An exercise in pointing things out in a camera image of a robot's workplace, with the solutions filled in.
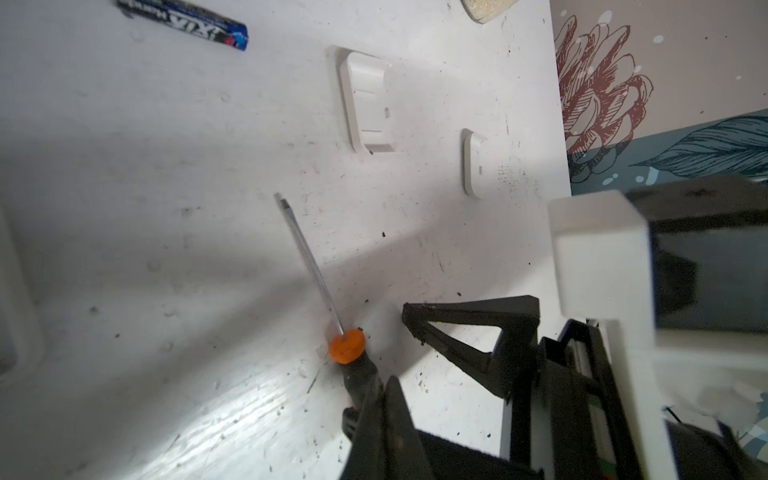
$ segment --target scratch mark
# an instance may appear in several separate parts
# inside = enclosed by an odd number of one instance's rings
[[[306,394],[310,394],[310,390],[312,390],[312,387],[315,386],[315,382],[317,381],[317,377],[320,375],[320,369],[317,369],[317,373],[315,374],[315,378],[312,379],[312,383],[310,383],[310,387],[307,389]]]

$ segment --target white tabletop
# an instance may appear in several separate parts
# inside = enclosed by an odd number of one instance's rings
[[[0,205],[48,337],[0,392],[0,476],[337,478],[348,397],[278,191],[416,426],[497,455],[502,401],[399,314],[531,294],[539,334],[559,332],[546,205],[570,189],[548,3],[487,25],[458,0],[199,3],[247,24],[245,52],[110,2],[0,7]],[[391,64],[397,153],[349,144],[345,48]],[[497,198],[462,189],[465,128],[505,142]]]

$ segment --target white dot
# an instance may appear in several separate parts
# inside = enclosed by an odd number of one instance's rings
[[[598,19],[598,23],[610,23],[613,17],[614,17],[614,13],[610,10],[606,10],[605,12],[603,12],[603,15],[600,15],[600,18]]]

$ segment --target battery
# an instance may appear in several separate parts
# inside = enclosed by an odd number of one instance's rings
[[[248,27],[206,8],[181,0],[118,0],[118,7],[127,14],[185,31],[238,50],[248,45]]]

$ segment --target flower illustration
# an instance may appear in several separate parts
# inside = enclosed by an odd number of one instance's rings
[[[654,89],[648,77],[635,74],[632,55],[618,57],[629,38],[628,25],[611,33],[600,23],[573,40],[576,23],[571,16],[554,41],[568,169],[575,184],[614,164],[645,117]]]

